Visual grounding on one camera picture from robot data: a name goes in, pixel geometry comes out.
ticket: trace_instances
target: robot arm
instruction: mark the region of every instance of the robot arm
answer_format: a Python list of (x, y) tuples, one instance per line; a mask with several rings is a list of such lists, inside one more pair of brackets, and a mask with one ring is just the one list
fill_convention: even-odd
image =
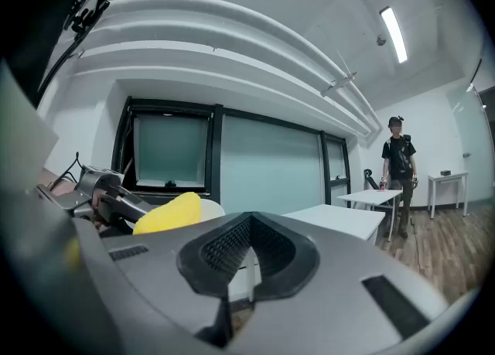
[(94, 220), (98, 216), (106, 226), (115, 225), (120, 219), (135, 223), (154, 206), (121, 187), (121, 177), (110, 169), (83, 166), (73, 191), (57, 196), (44, 185), (38, 185), (38, 190), (71, 217)]

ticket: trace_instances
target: person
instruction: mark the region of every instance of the person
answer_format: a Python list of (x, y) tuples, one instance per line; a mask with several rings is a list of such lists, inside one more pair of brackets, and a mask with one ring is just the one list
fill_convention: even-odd
[(2, 58), (28, 99), (43, 79), (74, 0), (5, 0)]
[[(402, 117), (391, 117), (388, 121), (388, 127), (392, 136), (384, 143), (381, 157), (384, 159), (384, 175), (382, 182), (386, 184), (388, 170), (390, 169), (391, 183), (389, 189), (403, 190), (402, 200), (404, 207), (402, 209), (401, 221), (398, 226), (398, 233), (402, 238), (408, 237), (409, 208), (411, 206), (413, 181), (418, 180), (414, 154), (415, 147), (411, 143), (411, 137), (408, 135), (401, 136)], [(394, 222), (397, 221), (398, 205), (401, 196), (395, 200), (396, 208), (394, 213)]]

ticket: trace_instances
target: security camera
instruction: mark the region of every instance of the security camera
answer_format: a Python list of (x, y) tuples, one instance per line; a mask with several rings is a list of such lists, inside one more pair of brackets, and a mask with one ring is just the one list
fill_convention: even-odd
[(387, 39), (385, 39), (382, 35), (378, 35), (377, 45), (383, 46), (386, 42), (387, 42)]

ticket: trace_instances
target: white side table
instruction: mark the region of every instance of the white side table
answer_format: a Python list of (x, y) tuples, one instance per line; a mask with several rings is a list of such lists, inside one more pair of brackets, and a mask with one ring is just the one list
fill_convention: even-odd
[(459, 184), (464, 180), (464, 212), (463, 215), (467, 216), (467, 176), (468, 171), (456, 172), (448, 176), (432, 176), (428, 175), (428, 210), (432, 208), (431, 219), (435, 216), (435, 203), (436, 203), (436, 185), (441, 183), (457, 182), (457, 197), (456, 208), (459, 208)]

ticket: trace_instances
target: yellow sponge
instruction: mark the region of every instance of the yellow sponge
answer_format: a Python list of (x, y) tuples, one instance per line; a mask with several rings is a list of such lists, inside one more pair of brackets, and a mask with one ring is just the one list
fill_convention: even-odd
[(201, 199), (196, 193), (184, 193), (169, 203), (149, 211), (136, 222), (133, 234), (155, 233), (199, 223)]

